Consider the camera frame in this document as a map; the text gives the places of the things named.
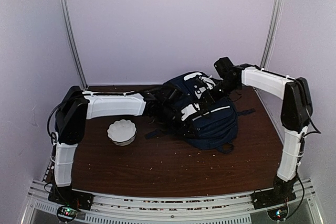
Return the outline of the navy blue student backpack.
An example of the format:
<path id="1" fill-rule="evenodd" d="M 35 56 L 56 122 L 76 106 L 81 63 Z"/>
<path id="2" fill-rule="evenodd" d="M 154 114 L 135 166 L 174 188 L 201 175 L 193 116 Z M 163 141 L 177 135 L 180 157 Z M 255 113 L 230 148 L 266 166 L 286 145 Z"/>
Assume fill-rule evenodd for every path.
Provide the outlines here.
<path id="1" fill-rule="evenodd" d="M 181 110 L 184 107 L 191 103 L 198 103 L 196 90 L 205 87 L 205 84 L 197 78 L 198 76 L 208 75 L 200 71 L 188 72 L 141 93 L 146 102 L 143 114 L 153 117 L 162 124 L 161 129 L 147 133 L 145 138 L 175 135 L 173 133 L 174 118 L 181 119 Z M 215 83 L 219 82 L 217 79 L 212 79 Z M 217 150 L 228 154 L 234 149 L 233 140 L 238 135 L 239 116 L 255 111 L 255 109 L 238 111 L 229 95 L 226 94 L 217 99 L 217 102 L 211 106 L 210 112 L 200 115 L 198 111 L 187 118 L 193 120 L 197 137 L 176 136 L 200 150 Z"/>

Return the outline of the white scalloped ceramic bowl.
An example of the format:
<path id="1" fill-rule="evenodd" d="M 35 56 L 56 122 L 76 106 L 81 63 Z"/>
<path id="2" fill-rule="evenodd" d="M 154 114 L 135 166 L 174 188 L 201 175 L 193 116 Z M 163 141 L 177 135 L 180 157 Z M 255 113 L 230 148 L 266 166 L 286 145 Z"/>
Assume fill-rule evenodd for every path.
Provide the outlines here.
<path id="1" fill-rule="evenodd" d="M 107 136 L 117 146 L 130 145 L 136 137 L 137 127 L 130 120 L 118 120 L 110 124 Z"/>

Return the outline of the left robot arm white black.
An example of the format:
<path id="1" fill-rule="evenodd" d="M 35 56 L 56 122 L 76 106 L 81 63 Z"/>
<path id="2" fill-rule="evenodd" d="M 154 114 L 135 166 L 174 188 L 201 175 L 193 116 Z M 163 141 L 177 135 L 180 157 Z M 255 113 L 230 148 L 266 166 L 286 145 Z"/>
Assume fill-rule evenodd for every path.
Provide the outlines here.
<path id="1" fill-rule="evenodd" d="M 109 116 L 162 116 L 165 122 L 183 128 L 188 118 L 201 110 L 191 92 L 168 85 L 127 92 L 97 92 L 72 86 L 53 108 L 47 133 L 53 145 L 54 194 L 64 205 L 76 197 L 72 189 L 72 167 L 76 148 L 82 141 L 86 122 Z"/>

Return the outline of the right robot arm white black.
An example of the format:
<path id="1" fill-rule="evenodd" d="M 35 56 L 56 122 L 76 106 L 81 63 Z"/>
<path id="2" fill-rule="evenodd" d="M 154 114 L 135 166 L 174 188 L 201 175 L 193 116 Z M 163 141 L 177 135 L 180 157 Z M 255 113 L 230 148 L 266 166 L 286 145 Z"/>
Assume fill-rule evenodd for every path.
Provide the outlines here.
<path id="1" fill-rule="evenodd" d="M 298 167 L 305 140 L 311 134 L 308 127 L 314 125 L 308 82 L 305 78 L 294 79 L 248 63 L 234 65 L 228 57 L 219 58 L 214 67 L 221 81 L 203 80 L 205 87 L 196 90 L 196 96 L 203 102 L 214 102 L 241 86 L 265 91 L 282 101 L 280 119 L 285 140 L 273 189 L 268 192 L 271 202 L 279 204 L 290 196 L 294 183 L 299 180 Z"/>

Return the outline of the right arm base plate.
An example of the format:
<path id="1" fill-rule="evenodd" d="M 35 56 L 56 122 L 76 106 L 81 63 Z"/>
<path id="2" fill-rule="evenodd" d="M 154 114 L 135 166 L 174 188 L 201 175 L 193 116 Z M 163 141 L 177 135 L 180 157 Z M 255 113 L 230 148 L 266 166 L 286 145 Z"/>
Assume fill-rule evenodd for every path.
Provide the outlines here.
<path id="1" fill-rule="evenodd" d="M 276 196 L 273 189 L 256 189 L 250 196 L 255 210 L 281 205 L 285 203 L 285 200 L 292 201 L 296 199 L 295 193 L 289 193 L 286 196 Z"/>

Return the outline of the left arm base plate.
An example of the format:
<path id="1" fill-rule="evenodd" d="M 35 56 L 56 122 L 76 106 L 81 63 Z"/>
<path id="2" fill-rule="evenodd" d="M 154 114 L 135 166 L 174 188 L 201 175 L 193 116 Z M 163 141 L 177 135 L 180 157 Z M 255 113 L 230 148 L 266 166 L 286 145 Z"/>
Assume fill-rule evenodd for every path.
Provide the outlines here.
<path id="1" fill-rule="evenodd" d="M 72 186 L 58 187 L 53 185 L 48 200 L 73 209 L 90 210 L 93 203 L 93 194 L 76 191 Z"/>

